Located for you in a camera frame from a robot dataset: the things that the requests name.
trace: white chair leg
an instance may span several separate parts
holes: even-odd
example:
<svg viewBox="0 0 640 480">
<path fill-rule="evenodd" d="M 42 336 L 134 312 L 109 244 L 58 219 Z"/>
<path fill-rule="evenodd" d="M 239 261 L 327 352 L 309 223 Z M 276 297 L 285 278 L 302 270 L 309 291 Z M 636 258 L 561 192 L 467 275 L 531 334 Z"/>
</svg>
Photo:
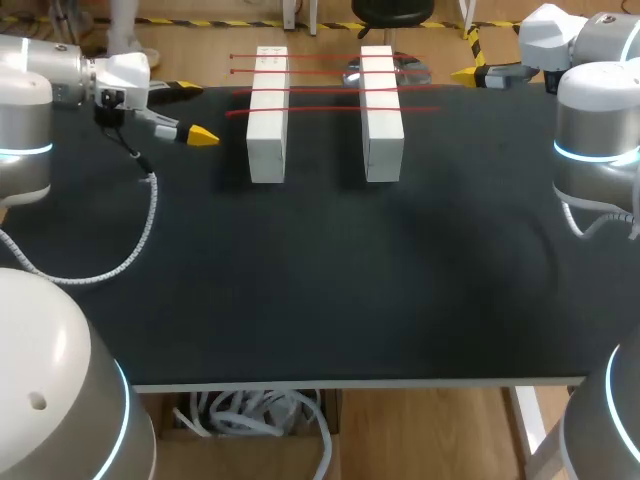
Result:
<svg viewBox="0 0 640 480">
<path fill-rule="evenodd" d="M 563 465 L 560 456 L 560 421 L 547 435 L 534 387 L 509 389 L 520 445 L 524 452 L 526 480 L 551 480 Z"/>
<path fill-rule="evenodd" d="M 311 0 L 309 3 L 309 25 L 311 35 L 318 33 L 318 0 Z"/>
<path fill-rule="evenodd" d="M 471 28 L 471 24 L 473 24 L 473 17 L 476 13 L 476 1 L 469 1 L 469 8 L 467 8 L 467 14 L 464 16 L 464 34 L 466 35 L 469 29 Z"/>
<path fill-rule="evenodd" d="M 282 20 L 285 30 L 296 28 L 296 0 L 282 0 Z"/>
<path fill-rule="evenodd" d="M 524 467 L 527 480 L 552 480 L 562 470 L 562 456 L 560 454 L 560 424 L 562 418 L 549 432 L 547 438 L 540 444 Z"/>
</svg>

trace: white cable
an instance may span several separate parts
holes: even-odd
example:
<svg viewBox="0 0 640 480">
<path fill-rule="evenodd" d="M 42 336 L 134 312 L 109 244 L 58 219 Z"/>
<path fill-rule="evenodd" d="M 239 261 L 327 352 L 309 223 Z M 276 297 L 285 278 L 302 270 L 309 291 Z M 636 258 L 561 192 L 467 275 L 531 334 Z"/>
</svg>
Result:
<svg viewBox="0 0 640 480">
<path fill-rule="evenodd" d="M 208 393 L 202 393 L 198 401 L 198 394 L 192 393 L 189 398 L 189 410 L 191 419 L 187 418 L 177 408 L 173 409 L 176 418 L 200 437 L 211 437 L 213 433 L 230 436 L 283 436 L 288 435 L 295 424 L 297 417 L 301 416 L 302 405 L 311 410 L 312 417 L 318 420 L 324 452 L 322 459 L 314 475 L 314 480 L 322 480 L 331 463 L 332 443 L 329 426 L 320 408 L 320 392 L 316 391 L 316 400 L 312 400 L 295 390 L 274 390 L 265 392 L 258 390 L 249 392 L 245 390 L 221 392 L 211 402 L 209 407 L 209 421 L 214 427 L 214 432 L 209 432 L 202 426 L 201 415 L 205 414 Z M 228 404 L 227 410 L 219 410 L 223 404 Z M 287 407 L 287 414 L 276 415 L 267 423 L 266 414 L 272 413 L 271 408 Z"/>
<path fill-rule="evenodd" d="M 327 425 L 327 420 L 324 418 L 324 414 L 318 404 L 311 400 L 309 397 L 302 395 L 300 392 L 295 390 L 285 390 L 285 395 L 293 398 L 294 400 L 298 400 L 300 403 L 304 403 L 307 407 L 311 409 L 311 411 L 316 415 L 318 419 L 318 426 L 320 427 L 320 433 L 322 434 L 322 442 L 324 443 L 324 452 L 322 453 L 322 459 L 320 460 L 320 464 L 316 470 L 316 474 L 313 476 L 313 480 L 322 480 L 327 474 L 327 470 L 329 470 L 329 465 L 331 464 L 331 454 L 332 454 L 332 443 L 331 443 L 331 433 L 329 432 L 329 425 Z"/>
<path fill-rule="evenodd" d="M 38 270 L 38 268 L 36 268 L 36 266 L 31 263 L 31 261 L 22 252 L 22 250 L 20 250 L 20 247 L 18 247 L 16 242 L 14 242 L 13 239 L 2 229 L 0 229 L 0 240 L 2 240 L 2 242 L 9 248 L 9 250 L 11 250 L 11 253 L 13 253 L 18 262 L 20 262 L 20 265 L 22 265 L 25 270 L 30 273 L 39 275 L 40 277 L 44 277 L 47 280 L 58 285 L 89 285 L 109 280 L 110 278 L 115 277 L 116 275 L 124 272 L 127 268 L 129 268 L 129 266 L 135 261 L 135 259 L 138 258 L 138 255 L 140 255 L 140 252 L 142 252 L 142 249 L 149 239 L 151 227 L 153 227 L 153 220 L 156 215 L 156 207 L 158 205 L 158 179 L 156 178 L 156 175 L 154 173 L 150 173 L 147 176 L 147 180 L 151 185 L 151 199 L 149 201 L 149 213 L 147 214 L 147 221 L 144 225 L 144 229 L 142 230 L 140 240 L 138 240 L 137 245 L 124 262 L 122 262 L 113 270 L 103 273 L 102 275 L 96 275 L 94 277 L 88 278 L 64 278 L 48 275 Z"/>
<path fill-rule="evenodd" d="M 567 219 L 567 223 L 569 224 L 571 231 L 576 237 L 581 238 L 582 240 L 588 240 L 593 237 L 593 234 L 607 222 L 618 221 L 634 225 L 633 215 L 630 213 L 606 213 L 593 222 L 589 228 L 582 231 L 571 214 L 571 207 L 566 202 L 562 202 L 562 211 L 564 212 L 564 216 Z"/>
</svg>

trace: glowing blue ring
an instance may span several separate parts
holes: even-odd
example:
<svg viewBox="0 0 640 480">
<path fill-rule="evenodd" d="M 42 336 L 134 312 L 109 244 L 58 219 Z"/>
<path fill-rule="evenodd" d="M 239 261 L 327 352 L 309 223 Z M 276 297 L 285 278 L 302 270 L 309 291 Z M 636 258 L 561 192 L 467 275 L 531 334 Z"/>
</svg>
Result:
<svg viewBox="0 0 640 480">
<path fill-rule="evenodd" d="M 638 151 L 640 147 L 636 147 L 628 152 L 621 153 L 620 155 L 612 155 L 609 157 L 588 157 L 586 155 L 578 155 L 577 153 L 567 152 L 557 142 L 553 142 L 553 147 L 563 157 L 570 158 L 571 160 L 577 160 L 579 162 L 589 163 L 615 163 L 616 166 L 628 165 L 638 160 Z"/>
<path fill-rule="evenodd" d="M 631 48 L 631 44 L 635 40 L 639 31 L 640 31 L 640 21 L 636 22 L 635 26 L 633 27 L 633 30 L 631 30 L 631 33 L 627 37 L 627 41 L 624 42 L 624 47 L 622 48 L 622 53 L 620 54 L 621 62 L 627 61 L 627 55 L 629 55 L 629 49 Z"/>
<path fill-rule="evenodd" d="M 96 476 L 93 477 L 93 480 L 100 480 L 102 477 L 104 477 L 104 474 L 107 473 L 107 470 L 109 470 L 109 467 L 111 467 L 111 464 L 113 463 L 113 460 L 116 458 L 116 455 L 120 450 L 120 447 L 122 447 L 122 442 L 124 441 L 124 434 L 126 433 L 127 425 L 129 424 L 129 412 L 131 409 L 131 398 L 129 396 L 129 384 L 127 383 L 127 378 L 124 376 L 124 372 L 122 371 L 122 368 L 120 368 L 120 365 L 118 365 L 118 362 L 115 362 L 115 364 L 116 364 L 116 367 L 118 367 L 120 376 L 122 377 L 122 386 L 124 388 L 124 420 L 122 421 L 122 426 L 120 427 L 120 434 L 118 435 L 118 439 L 116 440 L 116 443 L 113 446 L 113 450 L 111 450 L 111 453 L 107 457 L 106 462 L 104 462 L 104 465 L 102 466 L 100 471 L 96 474 Z"/>
<path fill-rule="evenodd" d="M 18 150 L 18 149 L 14 149 L 14 148 L 0 148 L 0 155 L 11 155 L 11 156 L 38 155 L 40 153 L 46 153 L 46 152 L 50 151 L 52 148 L 53 148 L 53 143 L 50 143 L 49 145 L 47 145 L 45 147 L 29 148 L 29 149 L 26 149 L 26 150 Z"/>
<path fill-rule="evenodd" d="M 613 403 L 613 393 L 611 393 L 611 367 L 613 365 L 613 359 L 615 358 L 619 348 L 620 345 L 615 348 L 615 350 L 611 354 L 611 357 L 609 358 L 609 364 L 607 365 L 607 373 L 605 375 L 605 391 L 607 395 L 607 404 L 609 405 L 609 413 L 611 413 L 613 424 L 616 426 L 616 429 L 618 430 L 622 441 L 627 446 L 631 454 L 636 458 L 638 463 L 640 463 L 640 451 L 638 451 L 636 446 L 633 444 L 631 437 L 629 437 L 629 434 L 624 429 L 624 425 L 622 425 L 622 421 L 620 420 L 620 416 L 618 415 L 616 406 Z"/>
</svg>

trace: table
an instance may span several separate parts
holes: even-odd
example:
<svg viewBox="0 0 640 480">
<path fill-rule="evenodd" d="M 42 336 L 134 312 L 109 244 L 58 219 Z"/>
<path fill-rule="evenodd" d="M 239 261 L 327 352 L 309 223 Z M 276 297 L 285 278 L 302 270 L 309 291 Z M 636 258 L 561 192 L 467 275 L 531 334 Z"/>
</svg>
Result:
<svg viewBox="0 0 640 480">
<path fill-rule="evenodd" d="M 128 271 L 66 290 L 140 391 L 576 382 L 637 324 L 640 256 L 622 227 L 581 242 L 565 225 L 554 102 L 541 86 L 402 92 L 441 111 L 405 114 L 385 185 L 364 182 L 359 113 L 292 114 L 286 183 L 252 185 L 246 119 L 224 117 L 248 97 L 207 90 L 161 113 L 219 147 L 127 126 L 157 166 L 157 224 Z M 90 114 L 55 114 L 51 194 L 5 223 L 51 274 L 119 264 L 146 215 L 141 174 Z M 5 249 L 0 265 L 17 267 Z"/>
</svg>

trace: hazard tape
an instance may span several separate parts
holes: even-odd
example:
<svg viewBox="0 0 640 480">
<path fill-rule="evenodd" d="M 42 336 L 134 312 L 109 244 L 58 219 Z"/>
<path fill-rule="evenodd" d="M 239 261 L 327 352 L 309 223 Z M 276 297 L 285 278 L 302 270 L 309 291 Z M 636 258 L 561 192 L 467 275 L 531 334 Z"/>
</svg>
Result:
<svg viewBox="0 0 640 480">
<path fill-rule="evenodd" d="M 98 17 L 93 19 L 95 23 L 101 25 L 108 25 L 111 23 L 111 19 Z M 1 17 L 0 21 L 9 23 L 50 23 L 49 17 L 26 17 L 26 16 L 7 16 Z M 244 22 L 244 21 L 230 21 L 230 20 L 175 20 L 169 18 L 151 18 L 151 17 L 137 17 L 136 24 L 138 25 L 176 25 L 180 27 L 201 27 L 201 28 L 283 28 L 284 24 L 281 21 L 260 21 L 260 22 Z M 362 30 L 365 27 L 365 23 L 362 22 L 325 22 L 319 23 L 319 30 Z M 507 27 L 515 28 L 519 26 L 520 22 L 474 22 L 472 28 L 478 27 Z M 306 23 L 296 22 L 295 27 L 298 29 L 309 29 L 309 25 Z M 461 30 L 463 25 L 461 23 L 453 22 L 424 22 L 420 25 L 415 25 L 408 28 L 452 28 Z"/>
<path fill-rule="evenodd" d="M 469 41 L 469 45 L 471 46 L 471 53 L 473 53 L 473 58 L 476 62 L 476 67 L 482 67 L 487 64 L 487 61 L 484 58 L 484 53 L 482 53 L 482 48 L 480 48 L 480 29 L 477 27 L 471 27 L 467 32 L 467 39 Z"/>
<path fill-rule="evenodd" d="M 471 47 L 471 53 L 473 54 L 473 59 L 475 60 L 476 67 L 484 67 L 487 64 L 487 60 L 482 52 L 482 47 L 480 46 L 480 27 L 504 27 L 511 28 L 516 35 L 520 35 L 520 24 L 521 22 L 476 22 L 473 26 L 467 31 L 467 40 L 469 41 L 469 46 Z"/>
</svg>

